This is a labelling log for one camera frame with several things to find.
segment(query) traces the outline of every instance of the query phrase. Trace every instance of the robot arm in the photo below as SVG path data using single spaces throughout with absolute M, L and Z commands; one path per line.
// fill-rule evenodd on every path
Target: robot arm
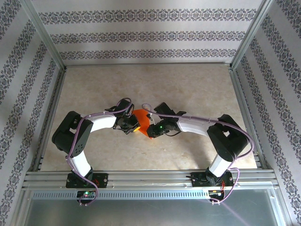
M 137 118 L 134 114 L 129 113 L 131 109 L 134 108 L 134 105 L 132 105 L 133 108 L 130 107 L 125 112 L 115 113 L 120 111 L 120 109 L 124 109 L 129 104 L 130 102 L 122 99 L 117 106 L 106 109 L 110 114 L 98 115 L 96 117 L 90 117 L 89 120 L 83 120 L 74 150 L 70 156 L 70 163 L 73 167 L 73 171 L 76 171 L 88 180 L 92 179 L 93 169 L 87 162 L 84 154 L 84 148 L 91 132 L 104 128 L 115 129 L 117 126 L 119 126 L 120 130 L 124 131 L 126 134 L 139 129 L 140 124 Z M 210 186 L 220 183 L 220 179 L 223 177 L 228 167 L 248 144 L 248 139 L 237 129 L 215 123 L 221 121 L 239 128 L 229 115 L 224 114 L 222 117 L 215 120 L 215 122 L 210 120 L 206 122 L 196 120 L 193 117 L 188 118 L 186 112 L 181 111 L 176 114 L 165 103 L 161 103 L 154 110 L 158 114 L 174 115 L 175 117 L 160 116 L 160 122 L 152 124 L 147 128 L 147 135 L 151 138 L 159 137 L 172 130 L 178 132 L 193 132 L 210 137 L 216 148 L 217 155 L 211 165 L 207 168 L 204 178 L 199 178 L 200 181 L 208 182 Z M 69 112 L 67 114 L 52 137 L 52 142 L 59 150 L 69 154 L 74 140 L 72 129 L 78 127 L 78 123 L 82 118 L 83 117 L 76 112 Z
M 89 119 L 83 120 L 79 128 L 79 134 L 73 152 L 70 156 L 69 163 L 72 166 L 72 171 L 77 172 L 75 173 L 75 176 L 84 184 L 87 185 L 88 182 L 80 178 L 77 174 L 80 174 L 88 180 L 92 180 L 93 168 L 88 163 L 84 153 L 84 148 L 90 133 L 104 128 L 116 129 L 118 126 L 120 127 L 119 129 L 126 134 L 139 129 L 140 125 L 138 120 L 134 115 L 129 113 L 131 109 L 134 108 L 134 105 L 131 104 L 127 111 L 117 113 L 121 109 L 126 108 L 129 104 L 129 101 L 122 99 L 117 104 L 118 106 L 106 109 L 106 111 L 110 112 L 109 114 L 89 117 Z M 52 136 L 52 142 L 59 150 L 69 154 L 75 137 L 74 130 L 77 129 L 79 121 L 82 119 L 83 116 L 74 111 L 69 112 L 66 115 Z
M 220 121 L 240 128 L 229 115 L 224 114 L 215 120 L 201 121 L 193 117 L 187 117 L 186 112 L 178 112 L 176 114 L 166 103 L 161 103 L 154 111 L 161 115 L 175 115 L 176 117 L 160 116 L 162 120 L 157 124 L 150 125 L 147 129 L 149 137 L 155 138 L 175 130 L 178 132 L 197 133 L 211 139 L 217 155 L 206 170 L 206 178 L 200 178 L 200 180 L 208 181 L 212 186 L 220 181 L 220 178 L 229 166 L 248 144 L 246 136 L 237 129 L 211 122 Z

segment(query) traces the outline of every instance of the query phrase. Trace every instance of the striped wallpaper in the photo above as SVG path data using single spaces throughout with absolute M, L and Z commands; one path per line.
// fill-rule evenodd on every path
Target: striped wallpaper
M 9 225 L 59 68 L 17 0 L 0 0 L 0 226 Z
M 261 0 L 34 0 L 66 65 L 230 63 Z
M 301 225 L 301 7 L 276 0 L 237 73 L 267 163 L 293 225 Z

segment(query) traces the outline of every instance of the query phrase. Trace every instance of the cable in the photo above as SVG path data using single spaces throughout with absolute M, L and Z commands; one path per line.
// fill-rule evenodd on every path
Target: cable
M 168 135 L 168 134 L 165 134 L 166 136 L 169 136 L 169 137 L 174 137 L 175 135 L 178 135 L 179 133 L 181 133 L 181 131 L 179 131 L 179 132 L 177 132 L 177 133 L 175 133 L 175 134 L 173 134 L 173 135 Z
M 239 168 L 231 168 L 231 169 L 228 169 L 228 170 L 236 170 L 236 171 L 237 171 L 237 177 L 236 177 L 236 180 L 235 180 L 235 182 L 234 182 L 232 188 L 230 189 L 229 193 L 228 193 L 222 200 L 218 200 L 218 199 L 215 199 L 215 198 L 211 198 L 211 197 L 210 197 L 211 200 L 216 201 L 216 202 L 213 202 L 213 201 L 212 201 L 213 204 L 219 204 L 219 203 L 225 201 L 226 199 L 228 199 L 228 197 L 231 195 L 231 193 L 232 193 L 232 191 L 233 191 L 235 185 L 236 185 L 237 182 L 238 182 L 238 179 L 239 179 L 239 176 L 240 176 Z
M 161 116 L 161 117 L 170 117 L 170 118 L 179 118 L 179 119 L 195 119 L 195 120 L 200 120 L 200 121 L 219 123 L 219 124 L 221 124 L 221 125 L 223 125 L 223 126 L 228 126 L 228 127 L 231 127 L 231 128 L 233 128 L 233 129 L 238 130 L 239 132 L 241 132 L 242 134 L 244 134 L 244 135 L 247 137 L 247 139 L 248 139 L 249 142 L 250 142 L 251 148 L 250 148 L 250 150 L 249 150 L 248 152 L 246 152 L 245 154 L 242 154 L 242 155 L 238 156 L 238 157 L 236 158 L 236 160 L 237 160 L 237 159 L 241 159 L 241 158 L 247 156 L 249 153 L 253 152 L 253 150 L 254 150 L 254 148 L 255 148 L 255 142 L 254 142 L 254 140 L 251 138 L 251 136 L 250 136 L 247 132 L 243 131 L 241 128 L 239 128 L 239 127 L 237 127 L 237 126 L 234 126 L 234 125 L 232 125 L 232 124 L 229 124 L 229 123 L 226 123 L 226 122 L 223 122 L 223 121 L 218 121 L 218 120 L 213 120 L 213 119 L 209 119 L 209 118 L 204 118 L 204 117 L 184 116 L 184 115 L 183 115 L 183 116 L 179 116 L 179 115 L 170 115 L 170 114 L 159 114 L 159 113 L 156 113 L 156 112 L 153 112 L 153 111 L 152 111 L 152 107 L 151 107 L 150 104 L 142 104 L 142 109 L 146 110 L 146 111 L 147 111 L 148 113 L 150 113 L 150 114 L 156 114 L 157 116 Z
M 127 114 L 127 116 L 131 116 L 133 114 L 133 111 L 135 109 L 135 106 L 133 105 L 133 107 L 131 107 L 129 114 Z
M 150 114 L 156 114 L 157 116 L 161 116 L 161 117 L 170 117 L 170 118 L 179 118 L 179 119 L 195 119 L 195 120 L 200 120 L 200 121 L 206 121 L 206 122 L 208 122 L 208 123 L 210 123 L 210 122 L 213 122 L 213 123 L 219 123 L 219 124 L 221 124 L 221 125 L 223 125 L 223 126 L 228 126 L 228 127 L 231 127 L 231 128 L 233 128 L 233 129 L 238 130 L 239 132 L 241 132 L 242 134 L 244 134 L 244 135 L 248 138 L 248 140 L 249 140 L 249 142 L 250 142 L 250 145 L 251 145 L 251 148 L 250 148 L 250 150 L 247 151 L 245 154 L 242 154 L 242 155 L 238 156 L 235 160 L 241 159 L 241 158 L 247 156 L 248 154 L 250 154 L 251 152 L 253 152 L 253 150 L 254 150 L 254 148 L 255 148 L 255 142 L 254 142 L 254 140 L 251 138 L 251 136 L 250 136 L 247 132 L 243 131 L 241 128 L 239 128 L 239 127 L 237 127 L 237 126 L 234 126 L 234 125 L 232 125 L 232 124 L 229 124 L 229 123 L 226 123 L 226 122 L 222 122 L 222 121 L 218 121 L 218 120 L 212 120 L 212 119 L 204 118 L 204 117 L 179 116 L 179 115 L 159 114 L 159 113 L 156 113 L 156 112 L 153 112 L 153 111 L 152 111 L 152 107 L 151 107 L 150 104 L 142 104 L 142 109 L 144 109 L 145 111 L 147 111 L 147 112 L 150 113 Z M 237 172 L 238 172 L 237 179 L 236 179 L 236 181 L 234 182 L 234 184 L 233 184 L 232 188 L 230 189 L 229 193 L 228 193 L 222 200 L 218 200 L 218 199 L 215 199 L 215 198 L 211 198 L 212 200 L 216 201 L 216 202 L 212 202 L 213 204 L 215 204 L 215 203 L 218 203 L 218 204 L 219 204 L 219 203 L 225 201 L 225 200 L 231 195 L 231 193 L 232 193 L 232 191 L 233 191 L 233 189 L 234 189 L 234 187 L 235 187 L 235 185 L 236 185 L 236 183 L 237 183 L 237 181 L 238 181 L 238 179 L 239 179 L 240 171 L 239 171 L 238 168 L 231 168 L 231 169 L 228 169 L 228 170 L 237 170 Z
M 128 100 L 130 103 L 129 105 L 125 108 L 125 109 L 122 109 L 120 111 L 116 111 L 114 112 L 114 114 L 116 113 L 121 113 L 121 112 L 124 112 L 126 111 L 127 109 L 129 109 L 129 107 L 131 106 L 132 104 L 132 100 L 128 97 L 126 98 L 123 98 L 124 100 Z M 95 183 L 93 183 L 92 181 L 88 180 L 87 178 L 83 177 L 82 175 L 80 175 L 80 173 L 77 172 L 77 170 L 75 170 L 73 164 L 70 162 L 70 158 L 71 158 L 71 155 L 72 155 L 72 152 L 74 150 L 74 147 L 75 147 L 75 144 L 76 144 L 76 140 L 77 140 L 77 137 L 79 135 L 79 129 L 83 123 L 83 121 L 85 119 L 88 119 L 88 118 L 91 118 L 91 117 L 95 117 L 95 116 L 102 116 L 102 115 L 112 115 L 112 112 L 101 112 L 101 113 L 93 113 L 93 114 L 89 114 L 89 115 L 86 115 L 85 117 L 83 117 L 80 121 L 79 121 L 79 124 L 76 128 L 76 132 L 75 132 L 75 135 L 74 135 L 74 139 L 73 139 L 73 143 L 72 143 L 72 146 L 70 148 L 70 151 L 69 151 L 69 154 L 65 157 L 68 165 L 71 167 L 71 170 L 76 174 L 78 175 L 80 178 L 82 178 L 83 180 L 87 181 L 88 183 L 90 183 L 91 185 L 93 185 L 95 188 L 96 188 L 96 191 L 95 191 L 95 196 L 94 196 L 94 199 L 92 199 L 90 202 L 86 203 L 85 206 L 88 206 L 90 205 L 91 203 L 93 203 L 97 196 L 98 196 L 98 187 Z
M 224 193 L 224 192 L 225 192 L 225 182 L 222 181 L 222 191 L 221 191 L 221 193 Z

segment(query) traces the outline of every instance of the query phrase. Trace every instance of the marble floor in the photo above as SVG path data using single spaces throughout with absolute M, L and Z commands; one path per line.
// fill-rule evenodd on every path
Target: marble floor
M 175 112 L 194 116 L 226 113 L 245 129 L 225 65 L 108 65 L 68 68 L 50 137 L 69 111 L 102 112 L 123 97 L 136 109 L 166 102 Z M 102 129 L 91 133 L 85 154 L 94 170 L 183 170 L 207 168 L 216 151 L 208 137 L 192 133 L 151 140 L 140 132 Z M 70 170 L 65 155 L 50 138 L 41 170 Z M 250 169 L 256 163 L 251 154 L 234 166 Z

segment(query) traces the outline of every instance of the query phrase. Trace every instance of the metal extrusion bar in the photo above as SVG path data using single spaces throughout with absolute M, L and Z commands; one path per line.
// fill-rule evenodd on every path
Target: metal extrusion bar
M 233 57 L 233 60 L 231 62 L 231 68 L 232 70 L 235 70 L 241 60 L 241 58 L 243 57 L 243 55 L 245 54 L 247 48 L 249 47 L 254 35 L 256 34 L 256 32 L 258 31 L 261 22 L 263 21 L 263 19 L 265 18 L 270 6 L 272 5 L 274 0 L 264 0 L 262 1 L 262 3 L 260 4 L 257 13 L 255 15 L 255 18 L 253 19 L 251 25 L 249 26 L 246 35 L 243 39 L 243 41 L 240 43 L 238 50 L 235 54 L 235 56 Z
M 246 131 L 250 134 L 251 137 L 253 137 L 253 139 L 255 141 L 257 155 L 258 155 L 258 156 L 255 156 L 256 165 L 258 166 L 257 158 L 259 158 L 261 168 L 267 169 L 268 166 L 266 165 L 265 159 L 263 157 L 262 150 L 261 150 L 261 147 L 260 147 L 260 144 L 259 144 L 259 140 L 258 140 L 258 137 L 256 135 L 254 125 L 252 124 L 252 118 L 251 118 L 251 115 L 248 111 L 248 106 L 247 106 L 246 100 L 244 98 L 244 94 L 243 94 L 243 91 L 241 89 L 241 86 L 239 84 L 236 71 L 232 70 L 232 69 L 229 69 L 229 73 L 230 73 L 230 77 L 231 77 L 231 80 L 232 80 L 235 95 L 236 95 L 236 98 L 237 98 L 237 101 L 238 101 L 238 106 L 240 108 L 241 115 L 242 115 L 244 123 L 245 123 Z
M 77 191 L 34 191 L 34 200 L 75 200 Z M 82 198 L 91 200 L 94 196 Z M 175 200 L 210 199 L 208 191 L 203 190 L 166 190 L 166 191 L 100 191 L 97 200 Z
M 30 208 L 32 196 L 33 196 L 33 193 L 31 191 L 24 192 L 22 202 L 20 203 L 19 206 L 16 207 L 16 210 L 15 210 L 18 212 L 18 214 L 16 216 L 16 212 L 14 213 L 13 221 L 12 221 L 11 225 L 16 225 L 16 226 L 25 225 L 25 220 L 26 220 L 26 216 L 29 211 L 29 208 Z
M 276 198 L 276 193 L 275 193 L 274 189 L 268 189 L 267 192 L 269 194 L 269 199 L 270 199 L 272 208 L 274 210 L 275 218 L 276 218 L 278 225 L 285 225 L 284 215 L 281 212 L 281 207 L 280 207 L 278 199 Z
M 208 190 L 208 187 L 192 187 L 191 172 L 204 170 L 145 170 L 145 171 L 96 171 L 108 173 L 106 191 L 149 191 L 149 190 Z M 27 172 L 22 190 L 85 190 L 66 188 L 67 175 L 70 172 Z M 233 179 L 237 173 L 232 172 Z M 235 189 L 264 189 L 278 188 L 278 182 L 271 169 L 242 169 L 238 185 Z M 210 190 L 219 190 L 220 187 L 210 187 Z
M 66 65 L 63 62 L 63 59 L 59 52 L 57 51 L 50 35 L 48 34 L 38 12 L 35 10 L 32 2 L 30 0 L 20 0 L 20 3 L 23 9 L 26 11 L 28 17 L 32 21 L 35 29 L 39 33 L 40 37 L 42 38 L 43 42 L 45 43 L 47 49 L 49 50 L 52 58 L 55 62 L 60 66 L 61 69 L 65 69 Z
M 41 157 L 44 155 L 46 151 L 47 142 L 50 137 L 50 131 L 51 131 L 53 120 L 55 118 L 55 112 L 62 92 L 65 76 L 66 76 L 66 71 L 61 69 L 57 76 L 57 81 L 55 82 L 56 87 L 54 88 L 51 95 L 51 99 L 53 101 L 50 101 L 49 103 L 47 109 L 47 115 L 43 122 L 43 128 L 45 128 L 44 130 L 45 133 L 44 134 L 42 133 L 43 136 L 41 137 L 41 145 L 39 150 L 37 151 L 37 158 L 35 160 L 32 171 L 38 171 Z

